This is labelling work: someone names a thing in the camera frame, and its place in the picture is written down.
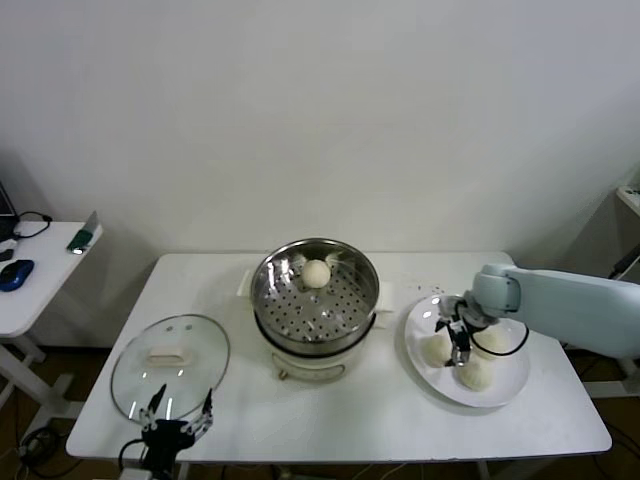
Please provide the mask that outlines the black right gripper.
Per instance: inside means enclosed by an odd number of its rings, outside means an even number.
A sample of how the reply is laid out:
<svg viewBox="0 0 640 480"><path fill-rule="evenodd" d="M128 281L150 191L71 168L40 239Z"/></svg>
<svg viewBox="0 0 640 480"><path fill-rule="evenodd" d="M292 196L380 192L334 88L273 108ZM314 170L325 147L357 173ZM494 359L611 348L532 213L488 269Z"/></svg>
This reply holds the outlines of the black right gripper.
<svg viewBox="0 0 640 480"><path fill-rule="evenodd" d="M439 318L435 324L435 332L448 332L451 341L451 356L447 361L448 367L463 367L467 364L471 354L470 334L488 328L488 320L477 302L459 295L444 295L439 300ZM456 325L465 330L451 330Z"/></svg>

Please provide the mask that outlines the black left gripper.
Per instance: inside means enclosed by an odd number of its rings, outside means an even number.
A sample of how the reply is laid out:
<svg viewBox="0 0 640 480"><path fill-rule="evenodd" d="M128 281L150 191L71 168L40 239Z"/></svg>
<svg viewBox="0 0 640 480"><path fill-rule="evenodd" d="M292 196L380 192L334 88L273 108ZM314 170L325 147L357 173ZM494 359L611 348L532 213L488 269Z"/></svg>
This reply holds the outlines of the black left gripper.
<svg viewBox="0 0 640 480"><path fill-rule="evenodd" d="M210 388L200 415L190 424L184 420L158 420L156 412L166 391L163 384L151 397L148 405L139 411L139 420L143 430L143 443L147 452L142 467L149 471L172 471L177 455L194 445L213 424L213 389Z"/></svg>

